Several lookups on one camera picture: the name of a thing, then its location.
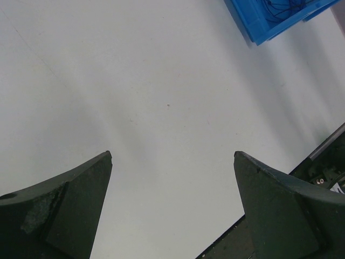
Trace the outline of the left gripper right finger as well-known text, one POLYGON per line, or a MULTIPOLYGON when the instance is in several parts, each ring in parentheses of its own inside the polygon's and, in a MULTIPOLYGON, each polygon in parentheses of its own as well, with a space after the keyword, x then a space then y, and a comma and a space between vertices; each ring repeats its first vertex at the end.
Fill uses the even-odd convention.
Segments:
POLYGON ((257 258, 344 258, 344 195, 236 151, 234 172, 257 258))

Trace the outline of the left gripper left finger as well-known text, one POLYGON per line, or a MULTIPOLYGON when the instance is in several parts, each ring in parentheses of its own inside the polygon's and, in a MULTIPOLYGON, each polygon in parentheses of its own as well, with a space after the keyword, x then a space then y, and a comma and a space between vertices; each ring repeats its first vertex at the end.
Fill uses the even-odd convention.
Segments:
POLYGON ((1 258, 89 258, 112 171, 105 151, 1 196, 1 258))

